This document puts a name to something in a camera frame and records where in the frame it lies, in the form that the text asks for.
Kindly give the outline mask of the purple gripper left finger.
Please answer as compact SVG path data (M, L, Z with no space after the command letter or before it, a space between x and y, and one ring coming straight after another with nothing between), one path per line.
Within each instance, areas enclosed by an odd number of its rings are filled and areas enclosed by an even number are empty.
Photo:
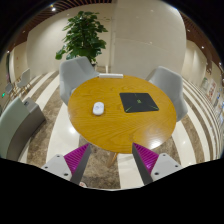
M91 147L87 143L66 155L56 154L42 169L79 185L90 154Z

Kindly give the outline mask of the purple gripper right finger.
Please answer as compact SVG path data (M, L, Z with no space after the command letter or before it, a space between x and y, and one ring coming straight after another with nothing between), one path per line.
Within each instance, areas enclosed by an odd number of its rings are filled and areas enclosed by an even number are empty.
M137 143L132 144L132 154L145 185L182 169L168 154L157 154Z

